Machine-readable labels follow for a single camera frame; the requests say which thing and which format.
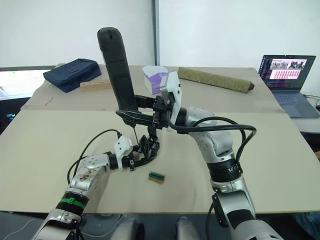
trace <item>tan fabric roll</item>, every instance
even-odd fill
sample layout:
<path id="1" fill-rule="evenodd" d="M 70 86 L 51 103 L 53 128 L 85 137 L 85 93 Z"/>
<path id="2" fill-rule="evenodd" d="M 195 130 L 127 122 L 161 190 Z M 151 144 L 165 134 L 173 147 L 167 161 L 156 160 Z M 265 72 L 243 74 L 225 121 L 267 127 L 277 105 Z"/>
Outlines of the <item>tan fabric roll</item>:
<path id="1" fill-rule="evenodd" d="M 255 85 L 248 80 L 222 76 L 185 67 L 179 67 L 178 76 L 180 79 L 190 80 L 201 84 L 209 84 L 242 93 L 247 93 L 255 87 Z"/>

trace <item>laptop screen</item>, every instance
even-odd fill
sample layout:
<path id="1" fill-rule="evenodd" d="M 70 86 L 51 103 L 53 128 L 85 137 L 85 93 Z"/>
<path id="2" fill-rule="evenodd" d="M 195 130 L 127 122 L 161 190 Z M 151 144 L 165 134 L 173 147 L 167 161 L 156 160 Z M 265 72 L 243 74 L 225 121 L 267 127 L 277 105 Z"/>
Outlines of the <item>laptop screen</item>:
<path id="1" fill-rule="evenodd" d="M 264 55 L 259 75 L 270 90 L 300 91 L 316 56 Z"/>

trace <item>laptop keyboard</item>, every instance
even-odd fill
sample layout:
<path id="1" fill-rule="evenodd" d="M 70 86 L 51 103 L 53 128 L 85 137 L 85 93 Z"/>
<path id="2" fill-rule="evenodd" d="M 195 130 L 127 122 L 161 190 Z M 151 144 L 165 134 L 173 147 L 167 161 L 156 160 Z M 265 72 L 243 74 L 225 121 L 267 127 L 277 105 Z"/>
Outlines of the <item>laptop keyboard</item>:
<path id="1" fill-rule="evenodd" d="M 308 101 L 301 93 L 273 92 L 279 104 L 307 104 Z"/>

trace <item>laptop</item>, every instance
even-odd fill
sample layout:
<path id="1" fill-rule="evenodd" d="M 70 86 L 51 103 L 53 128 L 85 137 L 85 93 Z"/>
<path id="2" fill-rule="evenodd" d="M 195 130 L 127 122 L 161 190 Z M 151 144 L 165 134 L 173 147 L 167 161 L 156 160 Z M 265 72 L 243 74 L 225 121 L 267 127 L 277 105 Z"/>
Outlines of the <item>laptop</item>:
<path id="1" fill-rule="evenodd" d="M 300 90 L 316 56 L 264 55 L 259 75 L 291 118 L 319 118 Z"/>

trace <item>green strap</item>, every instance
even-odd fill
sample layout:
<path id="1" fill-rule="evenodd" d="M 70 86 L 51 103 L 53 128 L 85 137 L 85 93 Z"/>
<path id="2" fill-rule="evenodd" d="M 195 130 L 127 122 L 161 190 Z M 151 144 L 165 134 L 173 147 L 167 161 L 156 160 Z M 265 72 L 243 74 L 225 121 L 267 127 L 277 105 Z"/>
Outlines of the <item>green strap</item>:
<path id="1" fill-rule="evenodd" d="M 76 205 L 82 209 L 86 207 L 82 202 L 77 201 L 74 197 L 69 198 L 62 198 L 60 202 L 67 203 L 67 204 L 73 204 Z"/>

